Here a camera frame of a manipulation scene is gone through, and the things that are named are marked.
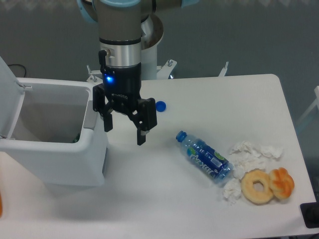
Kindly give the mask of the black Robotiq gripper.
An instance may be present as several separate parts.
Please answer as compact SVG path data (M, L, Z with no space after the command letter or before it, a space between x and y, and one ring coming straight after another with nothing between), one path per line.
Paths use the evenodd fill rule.
M140 96L141 63L113 67L107 65L106 50L100 50L98 56L103 84L93 87L93 110L103 118L105 132L113 129L113 110L128 115L137 128L137 145L144 144L146 134L157 125L157 112L154 98Z

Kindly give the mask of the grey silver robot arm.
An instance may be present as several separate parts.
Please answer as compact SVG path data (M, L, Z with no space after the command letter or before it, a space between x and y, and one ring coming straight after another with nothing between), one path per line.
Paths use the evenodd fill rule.
M93 110L113 128L112 111L127 115L137 128L137 144L157 125L156 103L142 99L142 23L158 10L185 7L195 0L80 0L84 16L97 22L103 82L93 87Z

